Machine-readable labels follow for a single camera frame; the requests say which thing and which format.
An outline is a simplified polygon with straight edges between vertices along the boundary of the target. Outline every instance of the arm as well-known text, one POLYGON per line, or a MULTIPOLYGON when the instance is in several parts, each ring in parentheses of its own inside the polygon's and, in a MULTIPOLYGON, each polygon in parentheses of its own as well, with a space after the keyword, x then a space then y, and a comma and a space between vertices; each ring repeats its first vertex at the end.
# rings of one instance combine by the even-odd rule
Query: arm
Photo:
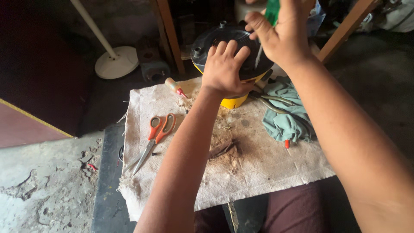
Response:
POLYGON ((412 171, 395 145, 308 48, 300 1, 281 0, 276 28, 246 16, 252 39, 286 71, 364 232, 408 232, 414 223, 412 171))
POLYGON ((193 232, 194 203, 208 159, 213 125, 223 98, 249 92, 238 71, 250 54, 236 41, 211 47, 200 93, 175 133, 134 232, 193 232))

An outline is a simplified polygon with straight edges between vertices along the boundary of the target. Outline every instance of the brown pants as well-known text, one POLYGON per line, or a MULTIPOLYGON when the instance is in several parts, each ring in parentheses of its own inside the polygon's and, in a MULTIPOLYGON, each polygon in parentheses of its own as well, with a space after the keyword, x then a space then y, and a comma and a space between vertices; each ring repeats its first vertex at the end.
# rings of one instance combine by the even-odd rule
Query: brown pants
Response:
MULTIPOLYGON (((221 205, 194 213, 196 233, 230 233, 221 205)), ((269 193, 264 233, 327 232, 318 182, 269 193)))

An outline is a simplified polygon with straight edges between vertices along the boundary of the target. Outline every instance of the metal pipe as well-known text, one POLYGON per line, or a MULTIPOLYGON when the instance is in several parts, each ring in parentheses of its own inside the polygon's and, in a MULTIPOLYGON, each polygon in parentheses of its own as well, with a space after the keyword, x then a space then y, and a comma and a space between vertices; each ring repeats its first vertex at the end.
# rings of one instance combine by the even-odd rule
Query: metal pipe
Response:
POLYGON ((98 38, 98 40, 104 46, 104 48, 109 53, 109 55, 114 59, 118 58, 116 53, 113 51, 111 45, 108 43, 108 41, 105 39, 102 32, 99 30, 98 26, 95 24, 94 20, 91 18, 89 13, 83 7, 82 3, 80 3, 79 0, 70 0, 70 1, 75 6, 76 10, 78 10, 78 12, 82 16, 82 18, 86 21, 86 23, 91 28, 91 30, 94 32, 95 36, 98 38))

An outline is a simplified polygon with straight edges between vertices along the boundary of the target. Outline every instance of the scissors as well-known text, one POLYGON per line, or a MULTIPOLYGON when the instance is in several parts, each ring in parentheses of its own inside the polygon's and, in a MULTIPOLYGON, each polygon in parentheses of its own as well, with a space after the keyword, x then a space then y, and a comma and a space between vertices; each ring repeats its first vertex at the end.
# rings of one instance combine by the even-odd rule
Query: scissors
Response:
POLYGON ((145 147, 145 150, 141 153, 141 156, 138 156, 136 159, 130 163, 125 170, 132 167, 138 160, 138 164, 135 166, 133 174, 137 173, 137 171, 140 169, 141 164, 144 162, 145 158, 149 155, 150 150, 155 144, 158 144, 158 142, 165 136, 171 133, 171 131, 174 129, 174 126, 176 125, 176 116, 172 113, 168 113, 165 117, 165 123, 164 126, 162 126, 161 131, 158 133, 158 135, 155 137, 155 134, 158 130, 158 128, 161 126, 162 120, 158 116, 152 117, 149 121, 149 127, 151 129, 149 133, 149 143, 145 147))

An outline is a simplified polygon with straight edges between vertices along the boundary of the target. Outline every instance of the green cloth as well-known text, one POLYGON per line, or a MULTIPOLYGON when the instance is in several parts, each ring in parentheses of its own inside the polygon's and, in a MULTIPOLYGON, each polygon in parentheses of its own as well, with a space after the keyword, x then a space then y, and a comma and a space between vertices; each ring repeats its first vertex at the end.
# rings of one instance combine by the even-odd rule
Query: green cloth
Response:
MULTIPOLYGON (((312 125, 308 114, 302 105, 298 92, 288 77, 278 78, 277 82, 267 84, 264 88, 264 92, 268 95, 279 96, 298 104, 299 106, 287 106, 282 102, 269 100, 275 107, 297 115, 306 120, 309 125, 312 125)), ((292 140, 295 142, 298 139, 303 139, 307 142, 311 142, 312 132, 308 132, 307 127, 304 126, 303 123, 289 114, 278 114, 267 109, 263 116, 262 123, 265 126, 267 133, 277 141, 292 140)))

